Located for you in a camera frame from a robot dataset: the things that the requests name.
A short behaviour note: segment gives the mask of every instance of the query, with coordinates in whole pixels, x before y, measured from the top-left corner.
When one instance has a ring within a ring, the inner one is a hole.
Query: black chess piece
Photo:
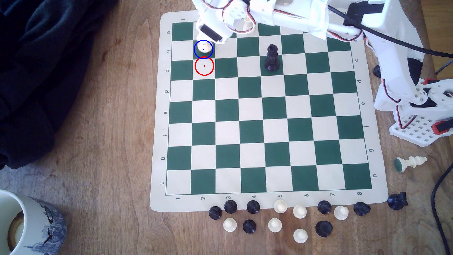
[[[387,204],[393,210],[401,210],[407,205],[406,192],[402,191],[399,194],[390,195],[387,199]]]
[[[328,201],[322,200],[318,203],[318,211],[322,214],[328,214],[332,211],[332,205]]]
[[[267,58],[264,61],[264,68],[270,72],[274,72],[280,68],[280,60],[278,59],[278,48],[271,44],[267,47]]]
[[[256,223],[253,220],[246,220],[244,224],[242,224],[242,229],[247,234],[253,234],[256,230]]]
[[[365,216],[365,214],[371,211],[371,207],[364,202],[357,202],[354,205],[354,212],[359,216]]]
[[[225,202],[224,208],[227,213],[235,213],[237,210],[237,204],[233,200],[228,200]]]
[[[320,237],[328,237],[332,233],[333,226],[328,221],[320,221],[314,227],[316,234]]]
[[[260,204],[255,200],[250,200],[247,203],[247,211],[251,214],[258,213],[260,211]]]
[[[218,220],[222,217],[222,209],[218,206],[213,206],[209,209],[209,217],[213,220]]]

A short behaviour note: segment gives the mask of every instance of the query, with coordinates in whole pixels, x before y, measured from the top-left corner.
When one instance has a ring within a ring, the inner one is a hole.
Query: wood grain
[[[429,47],[418,0],[401,2]],[[165,12],[193,10],[190,0],[121,0],[98,33],[89,70],[61,131],[55,149],[37,163],[0,171],[0,188],[54,203],[67,216],[67,239],[60,254],[442,254],[443,246],[429,197],[451,163],[446,138],[420,148],[388,134],[391,113],[376,112],[390,194],[406,191],[409,206],[400,211],[374,204],[359,217],[337,221],[308,208],[304,219],[291,210],[278,215],[262,210],[233,214],[238,230],[226,232],[222,220],[206,212],[160,213],[149,206],[154,108],[160,17]],[[367,51],[369,68],[377,63]],[[425,58],[422,77],[433,75]],[[373,93],[379,79],[371,75]],[[426,156],[428,161],[403,174],[394,157]],[[436,201],[451,243],[453,176],[440,187]],[[278,217],[279,233],[267,229]],[[241,230],[248,218],[257,232]],[[333,223],[328,238],[316,235],[319,220]],[[308,241],[297,244],[293,231],[303,228]]]

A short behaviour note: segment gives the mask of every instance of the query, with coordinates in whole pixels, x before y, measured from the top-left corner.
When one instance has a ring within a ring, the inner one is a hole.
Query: dark cloth
[[[52,150],[117,0],[0,0],[0,169]]]

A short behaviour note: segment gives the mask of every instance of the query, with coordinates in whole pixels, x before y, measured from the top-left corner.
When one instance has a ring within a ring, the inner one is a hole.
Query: white chess piece
[[[282,229],[282,222],[277,218],[272,218],[267,224],[267,227],[269,227],[270,231],[277,233]]]
[[[299,228],[299,229],[296,229],[296,231],[294,231],[293,238],[294,238],[294,241],[296,241],[300,244],[303,244],[304,242],[307,241],[308,234],[305,230]]]
[[[404,170],[411,166],[412,168],[425,163],[428,159],[420,156],[410,156],[408,160],[404,160],[400,157],[396,157],[393,164],[398,172],[404,172]]]
[[[307,208],[303,205],[296,205],[293,208],[293,214],[296,218],[302,219],[307,215]]]
[[[345,206],[337,206],[335,207],[333,214],[335,215],[336,219],[343,221],[347,218],[347,215],[349,214],[349,209]]]
[[[233,218],[228,218],[223,222],[223,228],[228,232],[233,232],[237,228],[237,222]]]
[[[278,213],[284,213],[286,212],[286,209],[288,209],[288,205],[286,204],[286,202],[284,200],[277,200],[275,201],[274,203],[274,210]]]

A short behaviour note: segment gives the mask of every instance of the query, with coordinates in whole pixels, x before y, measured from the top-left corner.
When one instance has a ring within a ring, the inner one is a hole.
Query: mug
[[[0,190],[0,255],[55,255],[66,231],[63,214],[52,204]]]

